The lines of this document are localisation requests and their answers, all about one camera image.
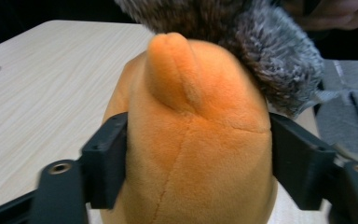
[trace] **white table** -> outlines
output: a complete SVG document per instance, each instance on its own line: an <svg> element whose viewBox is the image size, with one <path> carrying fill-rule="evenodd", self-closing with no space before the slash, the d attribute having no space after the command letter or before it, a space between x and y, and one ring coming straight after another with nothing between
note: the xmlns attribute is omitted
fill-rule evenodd
<svg viewBox="0 0 358 224"><path fill-rule="evenodd" d="M0 204L33 190L44 166L79 157L124 64L152 36L138 24L49 21L0 44ZM311 111L300 120L317 132ZM297 210L280 188L269 223L325 218Z"/></svg>

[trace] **orange plush fabric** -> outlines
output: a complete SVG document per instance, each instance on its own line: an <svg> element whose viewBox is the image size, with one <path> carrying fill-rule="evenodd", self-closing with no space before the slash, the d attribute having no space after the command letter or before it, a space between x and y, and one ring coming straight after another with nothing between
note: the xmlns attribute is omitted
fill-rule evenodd
<svg viewBox="0 0 358 224"><path fill-rule="evenodd" d="M264 96L227 50L157 35L104 119L128 111L126 180L104 223L265 223L275 202Z"/></svg>

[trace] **stuffed toy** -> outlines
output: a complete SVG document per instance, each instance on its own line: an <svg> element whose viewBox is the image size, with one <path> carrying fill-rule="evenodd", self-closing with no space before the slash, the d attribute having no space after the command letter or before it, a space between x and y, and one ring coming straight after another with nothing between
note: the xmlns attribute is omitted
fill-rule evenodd
<svg viewBox="0 0 358 224"><path fill-rule="evenodd" d="M104 120L128 111L115 224L266 223L275 203L265 97L226 49L177 33L128 62Z"/></svg>
<svg viewBox="0 0 358 224"><path fill-rule="evenodd" d="M278 112L295 118L337 95L318 90L324 61L277 0L116 0L156 33L177 32L228 49Z"/></svg>

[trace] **wooden tabletop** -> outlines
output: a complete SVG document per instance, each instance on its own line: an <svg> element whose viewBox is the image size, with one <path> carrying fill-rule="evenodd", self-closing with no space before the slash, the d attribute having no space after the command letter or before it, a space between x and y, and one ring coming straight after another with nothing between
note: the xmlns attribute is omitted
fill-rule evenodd
<svg viewBox="0 0 358 224"><path fill-rule="evenodd" d="M152 36L139 24L49 21L0 44L0 204L35 189L51 162L79 157L124 64ZM311 111L300 120L317 133ZM98 212L91 222L101 222ZM279 188L269 223L326 221Z"/></svg>

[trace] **gray stuffed animal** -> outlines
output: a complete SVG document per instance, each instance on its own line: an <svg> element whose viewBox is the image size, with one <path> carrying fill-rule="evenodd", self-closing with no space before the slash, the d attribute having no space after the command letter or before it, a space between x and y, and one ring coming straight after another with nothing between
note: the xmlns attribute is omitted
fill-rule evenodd
<svg viewBox="0 0 358 224"><path fill-rule="evenodd" d="M325 97L319 51L270 0L116 0L156 33L177 32L231 51L255 74L278 112L295 118Z"/></svg>

